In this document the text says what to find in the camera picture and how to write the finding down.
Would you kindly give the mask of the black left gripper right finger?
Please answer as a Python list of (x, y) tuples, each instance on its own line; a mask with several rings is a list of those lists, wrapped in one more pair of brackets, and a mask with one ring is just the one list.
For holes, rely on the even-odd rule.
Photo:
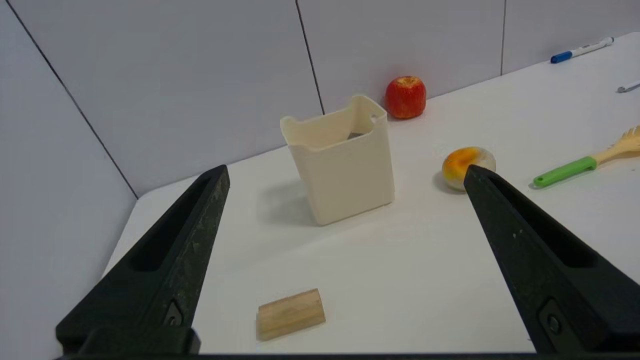
[(494, 171), (464, 187), (540, 354), (637, 354), (640, 287)]

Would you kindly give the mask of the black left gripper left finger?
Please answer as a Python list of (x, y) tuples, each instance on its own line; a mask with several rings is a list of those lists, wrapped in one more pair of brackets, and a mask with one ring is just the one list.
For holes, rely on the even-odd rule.
[(196, 354), (192, 328), (230, 176), (202, 173), (55, 327), (66, 354)]

